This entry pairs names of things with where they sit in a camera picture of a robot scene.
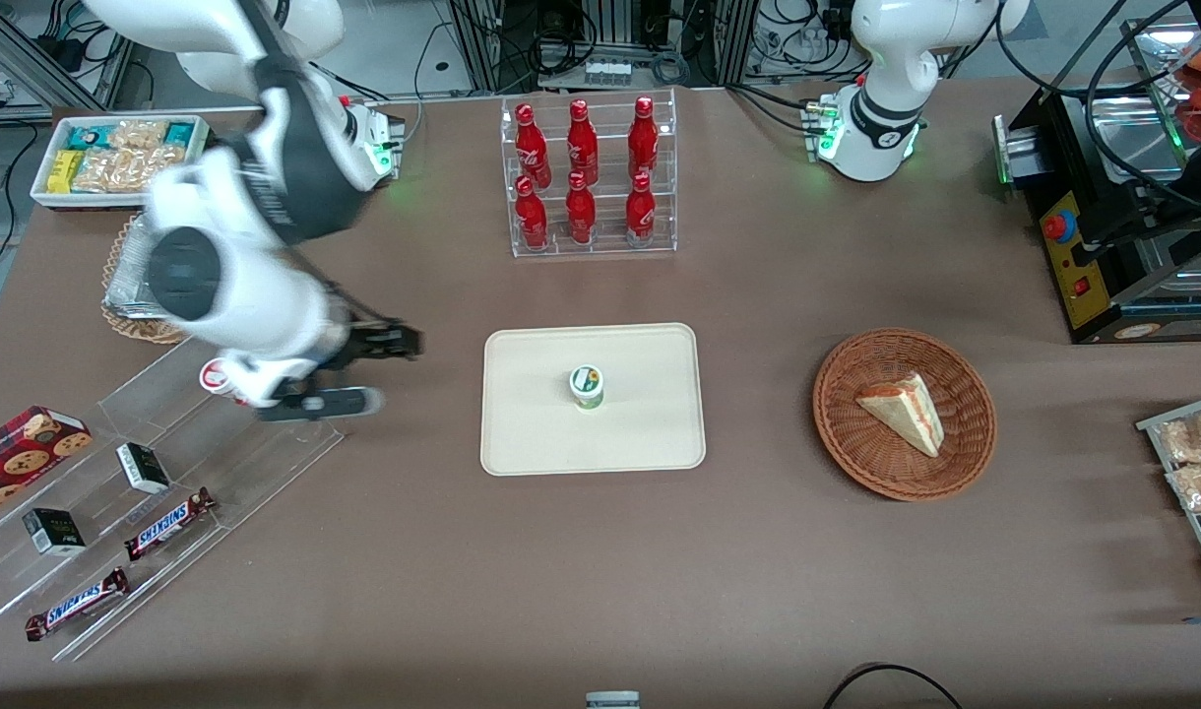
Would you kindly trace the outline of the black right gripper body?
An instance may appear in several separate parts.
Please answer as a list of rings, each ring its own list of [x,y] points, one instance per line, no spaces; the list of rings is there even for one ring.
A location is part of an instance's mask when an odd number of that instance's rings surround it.
[[[365,326],[345,302],[325,302],[311,322],[311,379],[325,380],[355,359]]]

